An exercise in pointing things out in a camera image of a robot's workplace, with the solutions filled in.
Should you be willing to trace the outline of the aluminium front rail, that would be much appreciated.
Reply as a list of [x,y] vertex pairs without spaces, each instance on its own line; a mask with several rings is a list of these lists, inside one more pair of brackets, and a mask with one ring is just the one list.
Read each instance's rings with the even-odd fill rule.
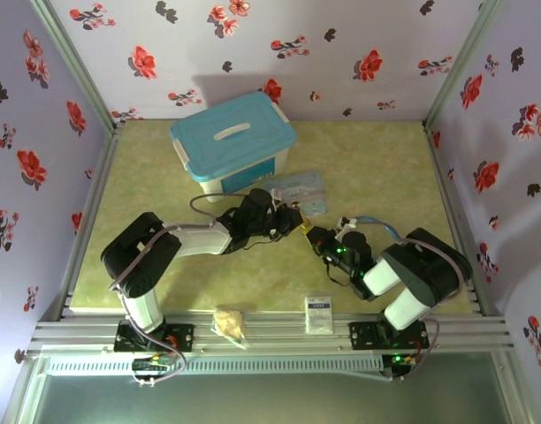
[[[303,313],[251,313],[246,318],[248,348],[242,350],[210,330],[212,314],[170,314],[170,323],[194,325],[193,356],[233,355],[347,355],[352,352],[349,324],[371,322],[373,314],[335,314],[333,333],[305,333]],[[122,317],[118,314],[72,314],[59,322],[38,322],[28,354],[111,353]],[[437,315],[437,323],[426,322],[427,332],[438,329],[434,353],[508,352],[514,342],[504,319],[480,314]]]

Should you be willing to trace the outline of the cartoon print tin box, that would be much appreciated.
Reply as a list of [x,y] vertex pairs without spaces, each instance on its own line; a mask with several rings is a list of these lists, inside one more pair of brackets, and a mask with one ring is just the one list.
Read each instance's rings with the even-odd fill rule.
[[303,172],[266,181],[262,189],[278,189],[282,201],[298,208],[305,216],[321,216],[327,212],[324,183],[318,171]]

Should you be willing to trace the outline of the aluminium frame post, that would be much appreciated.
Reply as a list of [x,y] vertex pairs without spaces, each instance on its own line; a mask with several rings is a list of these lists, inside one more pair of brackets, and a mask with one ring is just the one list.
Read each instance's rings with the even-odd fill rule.
[[462,44],[457,57],[454,59],[451,70],[446,76],[442,87],[439,89],[428,115],[423,120],[423,129],[425,132],[428,132],[431,125],[444,108],[448,98],[453,92],[454,87],[458,83],[460,76],[469,65],[472,57],[476,53],[478,45],[486,36],[486,33],[491,27],[493,20],[502,8],[503,3],[506,1],[507,0],[481,0],[481,7],[478,11],[476,20],[471,27],[467,38]]
[[81,60],[71,37],[65,30],[54,6],[50,0],[28,0],[35,14],[45,26],[50,39],[54,42],[60,56],[65,61],[69,71],[75,78],[81,91],[90,103],[94,113],[99,117],[109,135],[116,131],[117,124],[107,111],[105,101],[97,89],[88,68]]

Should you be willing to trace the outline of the blue stethoscope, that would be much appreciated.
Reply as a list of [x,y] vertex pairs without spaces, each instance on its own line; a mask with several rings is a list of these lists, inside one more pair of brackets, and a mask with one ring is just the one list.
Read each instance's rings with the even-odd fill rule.
[[382,221],[382,220],[379,220],[379,219],[376,219],[375,217],[373,216],[357,216],[355,218],[356,222],[357,223],[360,223],[360,224],[375,224],[375,225],[380,225],[382,226],[385,230],[387,230],[389,232],[389,234],[391,235],[391,237],[395,240],[400,240],[400,234],[394,229],[393,226],[391,226],[390,224]]

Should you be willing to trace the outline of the blue lidded storage box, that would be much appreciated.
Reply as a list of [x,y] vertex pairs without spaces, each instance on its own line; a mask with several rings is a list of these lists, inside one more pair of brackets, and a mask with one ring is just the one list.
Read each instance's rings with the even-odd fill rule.
[[183,167],[209,202],[282,172],[297,141],[289,119],[263,92],[180,119],[170,135]]

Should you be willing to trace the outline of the beige snack bag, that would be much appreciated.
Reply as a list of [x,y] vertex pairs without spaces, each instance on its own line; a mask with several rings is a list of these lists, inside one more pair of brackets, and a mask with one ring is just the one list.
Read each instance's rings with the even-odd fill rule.
[[211,331],[242,350],[247,350],[246,326],[238,310],[217,309],[212,315]]

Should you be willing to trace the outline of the aluminium side rail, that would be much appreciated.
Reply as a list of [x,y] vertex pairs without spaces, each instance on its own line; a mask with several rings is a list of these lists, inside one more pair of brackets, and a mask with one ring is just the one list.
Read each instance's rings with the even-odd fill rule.
[[437,149],[433,141],[433,131],[425,121],[422,121],[423,132],[428,143],[433,168],[438,181],[439,191],[446,210],[447,220],[453,235],[453,242],[456,249],[459,250],[473,267],[473,276],[469,280],[469,287],[475,293],[476,302],[479,306],[479,314],[488,316],[501,316],[502,313],[496,308],[490,298],[487,296],[484,269],[476,259],[479,252],[478,244],[473,238],[469,227],[469,221],[465,215],[464,207],[460,202],[455,185],[445,173],[445,167],[438,159]]
[[95,220],[101,205],[107,180],[110,175],[110,168],[115,158],[118,144],[121,141],[124,133],[125,126],[125,123],[117,124],[114,133],[104,142],[103,152],[100,155],[97,169],[92,179],[92,185],[88,194],[88,201],[82,212],[80,226],[75,235],[72,253],[65,270],[65,278],[63,282],[64,292],[61,300],[58,301],[58,321],[61,321],[66,316],[72,314],[70,308],[72,297],[78,282],[85,254],[88,249],[89,240],[94,229]]

